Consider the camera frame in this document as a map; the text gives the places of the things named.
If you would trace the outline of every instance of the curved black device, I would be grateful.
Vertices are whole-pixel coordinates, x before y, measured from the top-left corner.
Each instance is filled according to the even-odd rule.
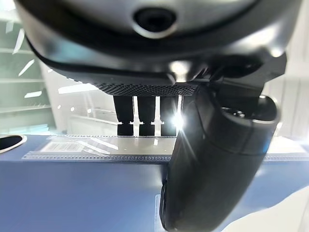
[[[232,211],[252,181],[270,144],[280,113],[274,101],[259,98],[255,112],[221,107],[200,88],[185,109],[160,215],[167,231],[210,232]]]
[[[160,216],[170,232],[216,228],[279,121],[275,103],[260,95],[285,72],[301,0],[15,3],[30,47],[54,71],[115,99],[184,96],[187,126],[163,180]]]

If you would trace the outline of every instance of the shelf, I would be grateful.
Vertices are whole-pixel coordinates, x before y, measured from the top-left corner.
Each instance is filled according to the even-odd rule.
[[[0,108],[0,114],[5,113],[14,113],[28,110],[41,110],[51,108],[50,105],[34,105],[34,106],[21,106],[21,107],[9,107],[9,108]]]
[[[10,49],[10,48],[0,48],[0,53],[11,53],[13,55],[14,49]],[[32,51],[28,51],[28,50],[18,50],[15,54],[29,54],[29,55],[33,55]]]
[[[0,84],[14,84],[14,83],[39,83],[44,82],[43,79],[25,79],[25,78],[0,78]]]

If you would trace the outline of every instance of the black oval opening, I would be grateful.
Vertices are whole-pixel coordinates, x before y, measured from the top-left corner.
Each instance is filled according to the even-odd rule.
[[[145,8],[134,14],[134,21],[150,32],[162,32],[169,29],[176,21],[174,12],[161,8]]]
[[[0,151],[16,145],[17,143],[22,141],[22,139],[23,138],[19,135],[0,138]]]

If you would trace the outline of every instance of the black plastic housing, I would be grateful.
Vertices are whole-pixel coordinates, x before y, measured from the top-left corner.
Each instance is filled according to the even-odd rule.
[[[262,96],[251,118],[227,113],[200,88],[185,110],[162,190],[161,220],[169,232],[210,232],[252,181],[280,119]]]

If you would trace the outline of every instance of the ceiling light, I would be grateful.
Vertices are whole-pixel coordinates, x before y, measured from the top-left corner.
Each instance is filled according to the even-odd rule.
[[[34,97],[39,97],[42,95],[42,91],[36,91],[36,92],[31,92],[27,93],[24,98],[34,98]]]
[[[93,86],[92,84],[78,84],[73,86],[61,87],[58,89],[58,93],[65,94],[65,93],[85,92],[92,90],[98,90],[98,88]]]
[[[20,71],[20,73],[18,74],[18,76],[21,76],[22,74],[24,74],[25,71],[27,71],[28,68],[30,68],[30,66],[34,64],[34,59],[32,59],[31,61],[29,61],[24,68],[22,69],[22,71]]]

